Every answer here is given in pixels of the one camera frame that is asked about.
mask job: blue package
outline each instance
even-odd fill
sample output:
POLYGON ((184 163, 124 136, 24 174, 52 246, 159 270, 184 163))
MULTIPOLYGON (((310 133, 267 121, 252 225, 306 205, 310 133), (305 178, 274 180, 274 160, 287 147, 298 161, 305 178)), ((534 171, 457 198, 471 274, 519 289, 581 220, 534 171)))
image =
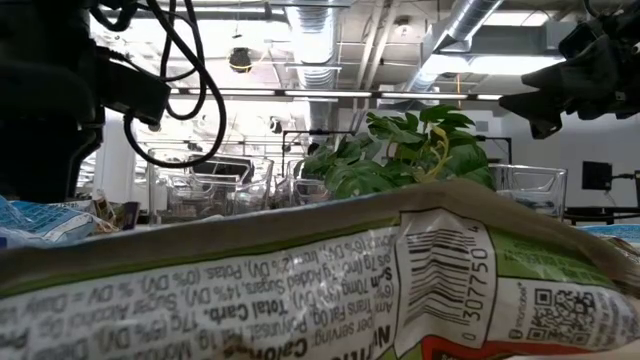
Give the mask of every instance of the blue package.
POLYGON ((66 207, 0 196, 0 248, 58 247, 84 242, 97 223, 91 214, 66 207))
POLYGON ((580 226, 578 229, 593 235, 615 236, 630 244, 640 245, 640 225, 591 225, 580 226))

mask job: green plant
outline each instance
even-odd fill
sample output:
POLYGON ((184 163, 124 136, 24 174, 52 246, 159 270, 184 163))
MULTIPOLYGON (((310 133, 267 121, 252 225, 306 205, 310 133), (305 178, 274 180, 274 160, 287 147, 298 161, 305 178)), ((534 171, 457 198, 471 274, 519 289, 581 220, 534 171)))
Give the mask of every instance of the green plant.
POLYGON ((302 169, 307 178, 323 179, 339 199, 452 177, 493 188, 484 150, 474 136, 460 130, 474 122, 454 110, 458 109, 438 105, 422 110, 419 117, 369 113, 367 124, 374 139, 361 133, 344 137, 337 147, 324 144, 301 161, 295 172, 302 169), (373 161, 383 142, 387 142, 384 166, 373 161))

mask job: qr code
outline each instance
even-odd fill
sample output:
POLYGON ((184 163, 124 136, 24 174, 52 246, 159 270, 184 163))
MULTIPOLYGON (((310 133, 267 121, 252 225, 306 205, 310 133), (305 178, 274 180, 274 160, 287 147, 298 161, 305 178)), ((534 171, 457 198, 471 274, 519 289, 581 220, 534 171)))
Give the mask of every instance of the qr code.
POLYGON ((534 310, 528 340, 586 345, 594 331, 593 293, 536 289, 534 310))

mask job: snack bag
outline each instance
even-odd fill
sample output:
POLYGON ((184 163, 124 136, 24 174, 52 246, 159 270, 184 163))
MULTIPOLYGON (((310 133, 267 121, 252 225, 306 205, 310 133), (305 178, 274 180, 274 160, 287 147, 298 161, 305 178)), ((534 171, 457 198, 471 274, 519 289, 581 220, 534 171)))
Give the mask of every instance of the snack bag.
POLYGON ((640 337, 637 264, 463 180, 0 266, 7 360, 501 359, 640 337))
POLYGON ((0 249, 70 246, 86 241, 99 227, 111 227, 88 212, 91 201, 69 206, 7 201, 0 196, 0 249))

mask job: silver air duct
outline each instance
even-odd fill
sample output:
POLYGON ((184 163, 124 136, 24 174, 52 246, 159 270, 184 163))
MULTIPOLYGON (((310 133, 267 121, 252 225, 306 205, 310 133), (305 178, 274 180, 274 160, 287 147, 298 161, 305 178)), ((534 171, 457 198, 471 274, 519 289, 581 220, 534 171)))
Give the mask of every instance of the silver air duct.
POLYGON ((430 25, 422 42, 424 62, 405 86, 405 91, 426 92, 438 78, 429 69, 429 58, 435 50, 460 42, 470 44, 473 35, 489 18, 503 0, 457 0, 451 15, 441 22, 430 25))
MULTIPOLYGON (((292 29, 296 62, 308 65, 332 63, 336 54, 338 10, 305 6, 287 7, 285 12, 292 29)), ((298 79, 303 89, 333 89, 336 71, 321 67, 299 68, 298 79)), ((309 101, 310 130, 335 130, 334 117, 333 103, 309 101)))

